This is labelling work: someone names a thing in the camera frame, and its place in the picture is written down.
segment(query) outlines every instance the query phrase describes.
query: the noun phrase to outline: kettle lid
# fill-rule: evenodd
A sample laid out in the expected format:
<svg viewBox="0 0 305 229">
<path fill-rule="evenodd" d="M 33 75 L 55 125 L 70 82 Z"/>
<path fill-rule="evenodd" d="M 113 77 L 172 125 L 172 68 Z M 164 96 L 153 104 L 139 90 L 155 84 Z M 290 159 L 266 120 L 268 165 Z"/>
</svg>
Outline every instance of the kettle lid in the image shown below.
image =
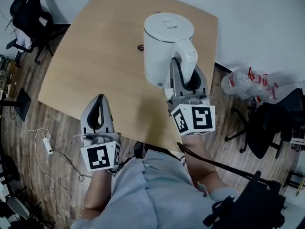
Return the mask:
<svg viewBox="0 0 305 229">
<path fill-rule="evenodd" d="M 149 16 L 144 23 L 145 32 L 163 42 L 175 42 L 191 39 L 194 34 L 192 23 L 174 13 L 156 13 Z"/>
</svg>

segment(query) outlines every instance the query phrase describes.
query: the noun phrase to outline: kettle handle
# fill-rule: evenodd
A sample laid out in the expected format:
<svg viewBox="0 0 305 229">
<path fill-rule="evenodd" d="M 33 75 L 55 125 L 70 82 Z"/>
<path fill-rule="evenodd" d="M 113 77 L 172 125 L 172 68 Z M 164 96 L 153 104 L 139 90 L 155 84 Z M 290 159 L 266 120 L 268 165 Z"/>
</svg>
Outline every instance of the kettle handle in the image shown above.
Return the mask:
<svg viewBox="0 0 305 229">
<path fill-rule="evenodd" d="M 181 58 L 181 72 L 184 84 L 187 85 L 194 72 L 198 54 L 190 39 L 176 41 L 173 48 L 173 57 Z"/>
</svg>

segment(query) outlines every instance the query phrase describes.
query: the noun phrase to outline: person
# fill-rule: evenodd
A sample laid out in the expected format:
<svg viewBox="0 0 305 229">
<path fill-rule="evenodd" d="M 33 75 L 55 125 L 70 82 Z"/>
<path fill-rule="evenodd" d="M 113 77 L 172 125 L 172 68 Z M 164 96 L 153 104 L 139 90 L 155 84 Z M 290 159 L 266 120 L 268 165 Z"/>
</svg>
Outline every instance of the person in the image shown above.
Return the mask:
<svg viewBox="0 0 305 229">
<path fill-rule="evenodd" d="M 197 155 L 212 159 L 200 136 L 183 136 L 182 141 Z M 143 159 L 134 157 L 123 166 L 113 188 L 109 172 L 95 171 L 81 219 L 71 228 L 208 228 L 203 220 L 212 214 L 212 205 L 228 196 L 236 200 L 239 194 L 220 179 L 215 166 L 188 154 L 185 161 L 189 175 L 168 150 L 149 146 Z"/>
</svg>

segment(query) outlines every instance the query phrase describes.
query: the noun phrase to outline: white kettle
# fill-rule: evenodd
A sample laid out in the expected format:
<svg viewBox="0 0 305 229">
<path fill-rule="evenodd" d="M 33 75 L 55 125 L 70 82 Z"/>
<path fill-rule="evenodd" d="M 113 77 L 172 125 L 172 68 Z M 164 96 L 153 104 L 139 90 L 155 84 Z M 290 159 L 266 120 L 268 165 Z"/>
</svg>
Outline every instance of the white kettle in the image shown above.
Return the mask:
<svg viewBox="0 0 305 229">
<path fill-rule="evenodd" d="M 184 83 L 188 84 L 194 72 L 198 55 L 191 40 L 192 23 L 173 13 L 156 13 L 144 23 L 144 70 L 151 84 L 165 87 L 173 57 L 181 61 Z"/>
</svg>

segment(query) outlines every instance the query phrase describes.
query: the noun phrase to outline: white marker cube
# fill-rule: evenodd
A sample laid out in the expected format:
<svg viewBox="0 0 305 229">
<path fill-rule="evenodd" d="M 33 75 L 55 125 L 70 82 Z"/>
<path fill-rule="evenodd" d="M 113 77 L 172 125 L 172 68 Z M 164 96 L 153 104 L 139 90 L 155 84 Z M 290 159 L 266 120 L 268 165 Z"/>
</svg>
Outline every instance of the white marker cube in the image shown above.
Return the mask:
<svg viewBox="0 0 305 229">
<path fill-rule="evenodd" d="M 109 142 L 81 148 L 81 155 L 88 171 L 117 168 L 119 166 L 120 144 Z"/>
<path fill-rule="evenodd" d="M 179 135 L 202 135 L 215 131 L 215 106 L 180 104 L 172 112 Z"/>
</svg>

